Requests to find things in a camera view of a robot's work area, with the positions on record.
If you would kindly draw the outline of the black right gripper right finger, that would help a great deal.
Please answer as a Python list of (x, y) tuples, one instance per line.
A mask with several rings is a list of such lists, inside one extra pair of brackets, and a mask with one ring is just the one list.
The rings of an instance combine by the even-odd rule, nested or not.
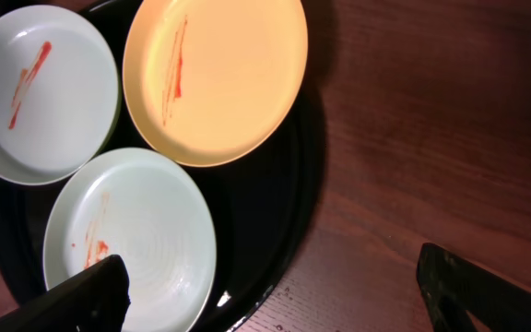
[(417, 283), (435, 331), (473, 331), (475, 316), (492, 331), (531, 331), (531, 293), (454, 255), (424, 243)]

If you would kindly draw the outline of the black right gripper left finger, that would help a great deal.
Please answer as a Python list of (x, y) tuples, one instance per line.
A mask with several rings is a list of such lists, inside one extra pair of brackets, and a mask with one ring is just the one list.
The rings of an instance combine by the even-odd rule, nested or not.
[(109, 255), (0, 317), (0, 332), (120, 332), (130, 305), (123, 259)]

